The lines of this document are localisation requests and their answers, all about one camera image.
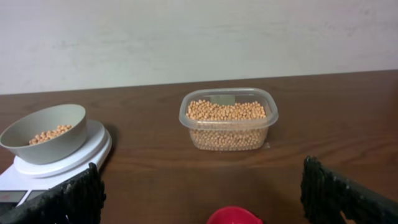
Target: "red object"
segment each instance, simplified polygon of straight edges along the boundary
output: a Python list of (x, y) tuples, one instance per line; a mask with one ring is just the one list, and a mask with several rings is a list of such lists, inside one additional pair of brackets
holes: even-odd
[(212, 214), (206, 224), (262, 224), (262, 221), (244, 208), (228, 206)]

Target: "pile of beans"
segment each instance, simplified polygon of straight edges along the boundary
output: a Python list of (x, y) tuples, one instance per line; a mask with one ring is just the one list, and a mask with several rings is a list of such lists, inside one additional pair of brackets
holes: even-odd
[[(263, 119), (266, 117), (266, 113), (264, 107), (256, 101), (219, 105), (199, 100), (190, 102), (186, 116), (195, 120), (234, 121)], [(216, 151), (257, 149), (264, 143), (267, 132), (268, 128), (227, 131), (190, 129), (192, 141), (197, 148)]]
[(58, 125), (58, 127), (53, 131), (42, 132), (40, 135), (36, 134), (35, 138), (29, 141), (30, 145), (42, 143), (60, 136), (61, 134), (67, 132), (72, 128), (72, 125)]

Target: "bowl of beans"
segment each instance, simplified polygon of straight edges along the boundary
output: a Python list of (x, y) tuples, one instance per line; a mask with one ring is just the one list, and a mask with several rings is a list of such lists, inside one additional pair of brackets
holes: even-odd
[(179, 120), (199, 149), (243, 151), (264, 144), (278, 110), (271, 95), (257, 88), (198, 90), (183, 99)]
[(16, 121), (0, 135), (0, 146), (31, 164), (48, 164), (69, 156), (86, 139), (86, 110), (67, 104)]

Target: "red scoop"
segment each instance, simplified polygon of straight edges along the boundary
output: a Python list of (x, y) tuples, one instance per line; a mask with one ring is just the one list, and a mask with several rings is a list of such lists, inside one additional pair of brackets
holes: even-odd
[(228, 206), (212, 214), (206, 224), (262, 224), (262, 221), (244, 208)]

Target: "gray bowl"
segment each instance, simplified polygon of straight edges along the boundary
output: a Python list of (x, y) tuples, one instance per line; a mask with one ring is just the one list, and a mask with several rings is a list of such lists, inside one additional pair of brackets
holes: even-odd
[[(69, 131), (51, 140), (29, 145), (42, 131), (71, 124)], [(55, 162), (75, 152), (87, 138), (86, 110), (80, 105), (58, 105), (42, 109), (16, 121), (0, 136), (0, 146), (32, 164)]]

